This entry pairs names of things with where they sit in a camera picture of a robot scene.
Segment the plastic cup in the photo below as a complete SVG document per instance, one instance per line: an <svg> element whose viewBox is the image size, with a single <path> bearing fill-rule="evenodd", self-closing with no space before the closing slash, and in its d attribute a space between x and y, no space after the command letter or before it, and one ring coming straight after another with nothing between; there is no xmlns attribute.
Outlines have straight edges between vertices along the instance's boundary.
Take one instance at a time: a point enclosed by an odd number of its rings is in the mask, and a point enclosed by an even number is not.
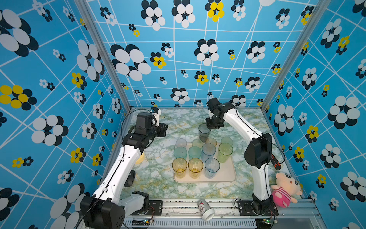
<svg viewBox="0 0 366 229"><path fill-rule="evenodd" d="M211 143L205 143L202 146L202 161L205 162L209 158L213 158L216 153L216 147Z"/></svg>
<svg viewBox="0 0 366 229"><path fill-rule="evenodd" d="M184 138L179 138L176 142L175 142L176 147L186 147L187 146L187 141Z"/></svg>
<svg viewBox="0 0 366 229"><path fill-rule="evenodd" d="M187 158L187 150L185 147L179 146L174 150L174 156L176 158Z"/></svg>
<svg viewBox="0 0 366 229"><path fill-rule="evenodd" d="M220 169L220 162L216 158L208 158L205 161L205 176L209 179L214 177Z"/></svg>
<svg viewBox="0 0 366 229"><path fill-rule="evenodd" d="M206 142L211 130L207 128L206 123L202 123L198 127L198 136L202 142Z"/></svg>
<svg viewBox="0 0 366 229"><path fill-rule="evenodd" d="M207 140L206 140L206 143L211 143L213 144L214 146L217 145L217 141L216 139L214 139L213 137L208 137Z"/></svg>
<svg viewBox="0 0 366 229"><path fill-rule="evenodd" d="M199 177L199 173L203 169L203 162L198 158L192 158L188 162L188 168L190 171L190 175L193 179L197 179Z"/></svg>
<svg viewBox="0 0 366 229"><path fill-rule="evenodd" d="M201 157L201 154L202 154L202 150L198 146L192 146L188 150L188 155L189 155L189 159L190 160L192 158L200 158Z"/></svg>
<svg viewBox="0 0 366 229"><path fill-rule="evenodd" d="M199 148L202 148L203 142L200 139L195 139L192 141L192 146L197 146Z"/></svg>
<svg viewBox="0 0 366 229"><path fill-rule="evenodd" d="M230 145L233 145L233 140L229 137L223 137L221 138L221 143L229 143Z"/></svg>
<svg viewBox="0 0 366 229"><path fill-rule="evenodd" d="M184 158L176 158L172 163L172 167L175 176L177 178L183 178L186 175L187 161Z"/></svg>
<svg viewBox="0 0 366 229"><path fill-rule="evenodd" d="M221 143L219 145L219 155L217 159L220 163L224 163L232 154L232 146L229 143Z"/></svg>

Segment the plush toy face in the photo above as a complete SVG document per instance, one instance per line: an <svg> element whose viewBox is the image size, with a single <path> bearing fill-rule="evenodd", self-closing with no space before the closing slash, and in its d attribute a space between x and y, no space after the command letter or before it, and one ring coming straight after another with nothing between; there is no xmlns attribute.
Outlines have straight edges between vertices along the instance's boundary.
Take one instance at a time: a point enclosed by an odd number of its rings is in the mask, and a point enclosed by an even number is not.
<svg viewBox="0 0 366 229"><path fill-rule="evenodd" d="M277 173L277 186L282 187L286 192L288 192L290 195L301 195L301 187L297 180L292 178L290 175L287 175L285 173Z"/></svg>

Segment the blue patterned wall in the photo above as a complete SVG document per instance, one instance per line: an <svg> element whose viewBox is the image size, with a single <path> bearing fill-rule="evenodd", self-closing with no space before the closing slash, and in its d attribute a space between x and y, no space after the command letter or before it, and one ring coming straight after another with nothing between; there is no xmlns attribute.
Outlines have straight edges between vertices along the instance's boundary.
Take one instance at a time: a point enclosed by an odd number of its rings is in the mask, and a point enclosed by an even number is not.
<svg viewBox="0 0 366 229"><path fill-rule="evenodd" d="M331 1L265 110L328 228L366 228L365 4Z"/></svg>
<svg viewBox="0 0 366 229"><path fill-rule="evenodd" d="M132 106L258 107L317 0L87 3Z"/></svg>
<svg viewBox="0 0 366 229"><path fill-rule="evenodd" d="M0 228L73 228L125 110L73 1L2 1L0 44Z"/></svg>

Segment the yellow object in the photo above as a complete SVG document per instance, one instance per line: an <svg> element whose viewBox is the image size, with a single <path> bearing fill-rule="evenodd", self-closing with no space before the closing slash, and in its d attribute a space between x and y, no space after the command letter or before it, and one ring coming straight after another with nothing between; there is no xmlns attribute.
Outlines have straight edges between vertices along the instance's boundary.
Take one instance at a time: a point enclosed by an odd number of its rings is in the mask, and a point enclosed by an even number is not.
<svg viewBox="0 0 366 229"><path fill-rule="evenodd" d="M136 161L135 165L141 164L141 162L143 162L143 160L145 160L145 153L144 152L141 154L139 159Z"/></svg>

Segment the plush doll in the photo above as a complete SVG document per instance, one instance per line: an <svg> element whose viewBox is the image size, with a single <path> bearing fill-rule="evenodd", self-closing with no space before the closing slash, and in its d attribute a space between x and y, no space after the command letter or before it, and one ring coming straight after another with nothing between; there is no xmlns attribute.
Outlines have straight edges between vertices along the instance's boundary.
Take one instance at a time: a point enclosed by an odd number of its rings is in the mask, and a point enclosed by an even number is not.
<svg viewBox="0 0 366 229"><path fill-rule="evenodd" d="M302 194L298 181L285 173L277 173L276 179L277 185L271 185L274 203L279 207L288 207L290 202L297 203L292 195Z"/></svg>

